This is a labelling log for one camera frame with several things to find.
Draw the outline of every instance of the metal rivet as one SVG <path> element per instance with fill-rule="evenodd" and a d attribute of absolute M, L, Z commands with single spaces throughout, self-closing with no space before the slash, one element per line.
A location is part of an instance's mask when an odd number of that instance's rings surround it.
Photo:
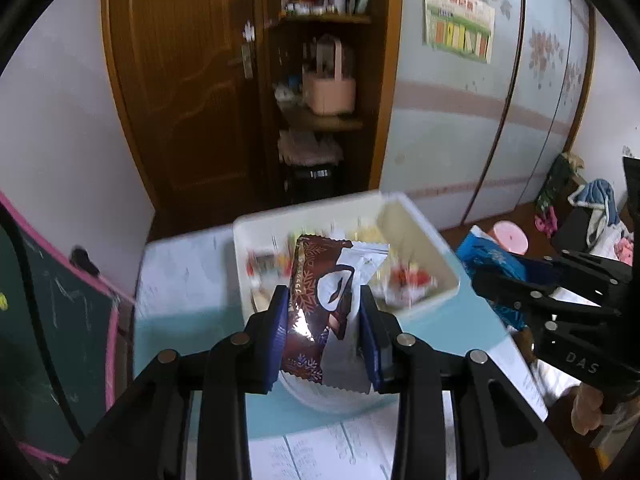
<path fill-rule="evenodd" d="M 167 363 L 172 363 L 175 361 L 175 358 L 178 357 L 178 352 L 175 350 L 171 350 L 170 348 L 166 348 L 165 350 L 161 350 L 158 354 L 158 361 L 160 361 L 163 365 Z"/>
<path fill-rule="evenodd" d="M 489 360 L 489 356 L 483 350 L 472 350 L 471 354 L 469 354 L 471 360 L 479 365 L 483 365 L 485 362 Z"/>
<path fill-rule="evenodd" d="M 411 334 L 408 334 L 407 332 L 402 332 L 401 334 L 398 334 L 398 337 L 396 337 L 396 341 L 401 346 L 415 345 L 415 337 Z"/>
<path fill-rule="evenodd" d="M 251 339 L 247 332 L 236 332 L 231 336 L 231 344 L 236 346 L 246 345 Z"/>

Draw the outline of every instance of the brown wrapper with snowflake pattern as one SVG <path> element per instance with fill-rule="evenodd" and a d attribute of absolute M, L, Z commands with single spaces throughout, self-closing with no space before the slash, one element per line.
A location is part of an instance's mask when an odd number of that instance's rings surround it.
<path fill-rule="evenodd" d="M 341 340 L 351 309 L 354 269 L 338 265 L 342 248 L 348 240 L 332 240 L 316 235 L 302 235 L 296 242 L 291 269 L 287 340 L 282 370 L 302 379 L 322 382 L 322 351 L 329 331 Z M 335 290 L 326 298 L 318 297 L 319 280 L 328 276 Z"/>
<path fill-rule="evenodd" d="M 364 244 L 302 235 L 296 242 L 282 370 L 316 383 L 368 391 L 358 356 L 360 285 L 388 253 Z"/>

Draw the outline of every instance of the wooden shelf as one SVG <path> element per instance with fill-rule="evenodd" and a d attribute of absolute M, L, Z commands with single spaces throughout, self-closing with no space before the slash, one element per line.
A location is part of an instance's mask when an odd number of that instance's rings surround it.
<path fill-rule="evenodd" d="M 365 14 L 320 14 L 315 16 L 313 14 L 288 14 L 282 18 L 270 20 L 269 27 L 276 27 L 281 23 L 287 22 L 320 22 L 320 23 L 359 23 L 368 24 L 371 23 L 371 16 Z"/>
<path fill-rule="evenodd" d="M 278 103 L 289 127 L 300 132 L 354 132 L 361 130 L 363 123 L 353 116 L 316 115 L 306 106 Z"/>

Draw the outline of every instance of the wooden door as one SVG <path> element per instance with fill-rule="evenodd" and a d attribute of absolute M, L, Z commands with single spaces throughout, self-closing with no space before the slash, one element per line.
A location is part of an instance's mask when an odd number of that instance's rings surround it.
<path fill-rule="evenodd" d="M 253 0 L 102 0 L 118 112 L 174 232 L 268 206 L 256 70 L 246 78 L 241 62 L 247 21 Z"/>

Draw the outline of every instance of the door handle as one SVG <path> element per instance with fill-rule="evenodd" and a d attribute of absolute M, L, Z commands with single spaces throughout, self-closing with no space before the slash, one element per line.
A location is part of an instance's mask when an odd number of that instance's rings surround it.
<path fill-rule="evenodd" d="M 242 65 L 244 69 L 244 78 L 245 79 L 253 79 L 254 78 L 254 64 L 251 55 L 251 44 L 243 43 L 240 47 L 240 57 L 235 57 L 226 62 L 227 66 L 237 66 Z"/>

